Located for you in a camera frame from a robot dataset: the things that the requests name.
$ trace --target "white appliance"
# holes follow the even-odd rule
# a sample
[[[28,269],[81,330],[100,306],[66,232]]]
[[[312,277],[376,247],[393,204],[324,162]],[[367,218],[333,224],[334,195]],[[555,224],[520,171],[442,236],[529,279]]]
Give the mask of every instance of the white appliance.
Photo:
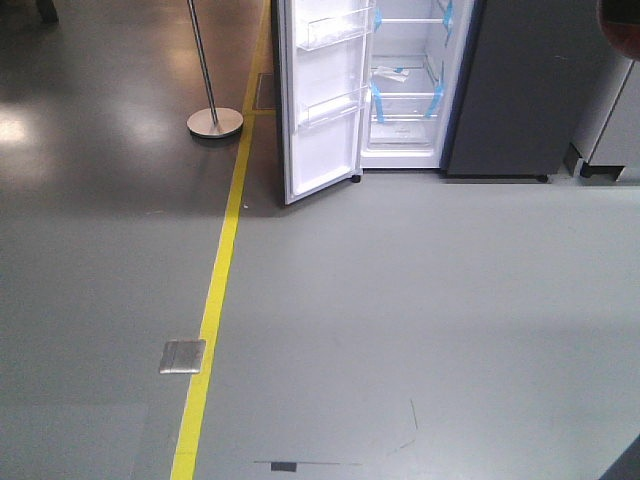
[[[474,0],[277,0],[285,203],[439,168]]]
[[[591,101],[573,136],[580,174],[613,174],[617,181],[640,181],[640,65],[611,52],[595,83]]]

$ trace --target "door shelf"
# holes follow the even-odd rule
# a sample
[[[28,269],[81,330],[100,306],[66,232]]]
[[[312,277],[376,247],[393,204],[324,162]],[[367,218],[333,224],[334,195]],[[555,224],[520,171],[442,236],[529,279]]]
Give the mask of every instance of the door shelf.
[[[314,128],[362,110],[367,91],[366,87],[362,87],[314,105],[302,105],[298,126],[300,128]]]
[[[296,25],[297,46],[310,52],[367,35],[373,29],[373,12],[373,6],[367,6],[336,17],[303,20]]]

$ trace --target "gray floor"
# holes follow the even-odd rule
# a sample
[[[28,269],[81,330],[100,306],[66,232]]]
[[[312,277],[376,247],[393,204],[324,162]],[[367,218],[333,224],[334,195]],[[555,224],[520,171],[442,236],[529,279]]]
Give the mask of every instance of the gray floor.
[[[0,478],[169,478],[188,379],[157,369],[198,334],[237,138],[186,129],[186,3],[55,3],[0,7]],[[241,108],[262,2],[198,6]]]
[[[187,380],[157,366],[235,141],[184,131],[184,5],[57,3],[0,23],[0,477],[169,478]],[[259,3],[202,2],[227,106]],[[640,188],[367,173],[283,210],[256,122],[198,479],[595,479],[640,433]]]
[[[282,212],[274,158],[250,163],[198,479],[596,479],[636,438],[637,187],[365,173]]]

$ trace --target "stanchion base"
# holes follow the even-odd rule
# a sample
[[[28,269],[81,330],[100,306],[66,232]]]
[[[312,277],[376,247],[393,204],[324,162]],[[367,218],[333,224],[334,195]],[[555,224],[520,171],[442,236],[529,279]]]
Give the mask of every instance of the stanchion base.
[[[228,137],[242,128],[243,118],[239,112],[231,108],[216,108],[218,125],[213,125],[211,110],[205,108],[194,113],[187,120],[187,127],[192,134],[202,138]]]

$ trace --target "yellow floor line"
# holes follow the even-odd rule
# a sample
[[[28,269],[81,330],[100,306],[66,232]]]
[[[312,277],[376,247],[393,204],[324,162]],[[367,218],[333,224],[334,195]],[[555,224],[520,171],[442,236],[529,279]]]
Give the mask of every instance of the yellow floor line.
[[[176,445],[176,452],[173,458],[171,480],[192,480],[195,475],[200,433],[207,403],[207,392],[213,371],[222,304],[227,289],[229,269],[233,257],[233,245],[238,229],[242,192],[244,190],[244,181],[253,139],[255,114],[252,111],[252,103],[258,85],[261,61],[264,60],[266,54],[268,20],[269,0],[263,0],[258,44],[252,59],[249,81],[244,97],[244,126],[242,127],[240,136],[231,189],[227,199],[224,222],[222,224],[218,250],[211,275],[211,283],[209,285],[209,294],[200,327],[200,338],[207,342],[202,359],[202,371],[197,375],[193,375],[189,384],[182,424],[180,425],[178,444]]]

